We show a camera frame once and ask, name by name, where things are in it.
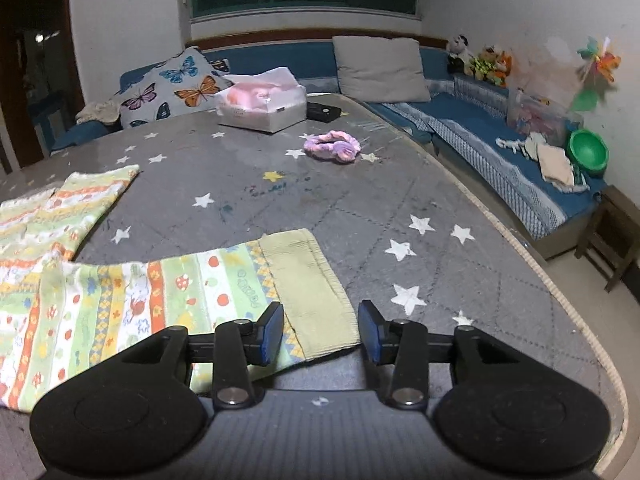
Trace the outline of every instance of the panda plush toy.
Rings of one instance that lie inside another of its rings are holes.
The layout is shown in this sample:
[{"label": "panda plush toy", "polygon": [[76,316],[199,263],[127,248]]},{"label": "panda plush toy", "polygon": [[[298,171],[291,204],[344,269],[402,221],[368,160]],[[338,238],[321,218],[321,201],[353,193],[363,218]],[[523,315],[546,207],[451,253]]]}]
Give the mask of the panda plush toy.
[{"label": "panda plush toy", "polygon": [[460,34],[447,42],[447,72],[450,74],[464,73],[465,66],[471,59],[469,53],[469,42],[466,37]]}]

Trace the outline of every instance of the plush hair band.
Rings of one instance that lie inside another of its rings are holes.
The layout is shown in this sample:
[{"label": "plush hair band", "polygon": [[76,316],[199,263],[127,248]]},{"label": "plush hair band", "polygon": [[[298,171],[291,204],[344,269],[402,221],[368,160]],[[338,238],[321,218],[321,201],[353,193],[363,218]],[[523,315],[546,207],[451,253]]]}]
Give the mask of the plush hair band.
[{"label": "plush hair band", "polygon": [[360,153],[360,143],[348,133],[331,130],[322,135],[309,137],[304,150],[318,158],[335,158],[338,162],[353,162]]}]

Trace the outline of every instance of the floor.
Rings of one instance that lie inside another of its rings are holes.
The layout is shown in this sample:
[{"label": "floor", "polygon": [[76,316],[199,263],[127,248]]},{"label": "floor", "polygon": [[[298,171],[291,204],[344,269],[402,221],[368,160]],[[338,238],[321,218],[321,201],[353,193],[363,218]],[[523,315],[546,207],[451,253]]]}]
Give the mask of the floor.
[{"label": "floor", "polygon": [[[473,177],[460,174],[443,158],[440,161],[505,225],[513,225],[510,214],[499,199],[487,192]],[[607,294],[604,291],[605,280],[597,270],[585,259],[576,260],[571,253],[545,264],[545,269],[596,333],[618,367],[626,386],[630,403],[630,428],[623,448],[605,472],[604,478],[636,479],[640,470],[640,424],[637,422],[640,420],[640,370],[635,366],[636,356],[640,355],[640,308],[624,285],[617,286]],[[20,415],[1,413],[0,480],[31,480],[42,472],[41,466],[31,460],[33,443],[24,422]],[[17,456],[17,463],[4,462],[7,456]]]},{"label": "floor", "polygon": [[[431,147],[427,150],[434,155]],[[438,160],[507,227],[514,228],[513,214],[497,196],[442,156]],[[637,480],[640,471],[640,368],[637,358],[640,355],[640,305],[622,283],[607,294],[604,277],[585,258],[577,260],[573,251],[546,263],[537,259],[594,331],[623,378],[630,405],[629,429],[625,443],[605,471],[604,478]]]}]

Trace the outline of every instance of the doorway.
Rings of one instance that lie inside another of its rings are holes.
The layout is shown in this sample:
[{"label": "doorway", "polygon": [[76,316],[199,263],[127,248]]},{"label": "doorway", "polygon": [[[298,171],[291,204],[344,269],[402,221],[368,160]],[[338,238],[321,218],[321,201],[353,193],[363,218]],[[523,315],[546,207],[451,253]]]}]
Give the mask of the doorway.
[{"label": "doorway", "polygon": [[0,8],[0,108],[6,129],[0,162],[9,173],[49,156],[84,99],[68,0],[0,0]]}]

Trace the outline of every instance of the clear plastic box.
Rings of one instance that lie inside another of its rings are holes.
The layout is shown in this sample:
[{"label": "clear plastic box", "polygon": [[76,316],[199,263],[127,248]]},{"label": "clear plastic box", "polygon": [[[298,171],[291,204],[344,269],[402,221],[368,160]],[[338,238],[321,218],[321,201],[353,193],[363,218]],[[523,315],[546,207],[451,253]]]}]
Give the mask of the clear plastic box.
[{"label": "clear plastic box", "polygon": [[507,126],[523,136],[539,132],[552,146],[564,148],[568,134],[579,130],[583,118],[549,99],[509,90]]}]

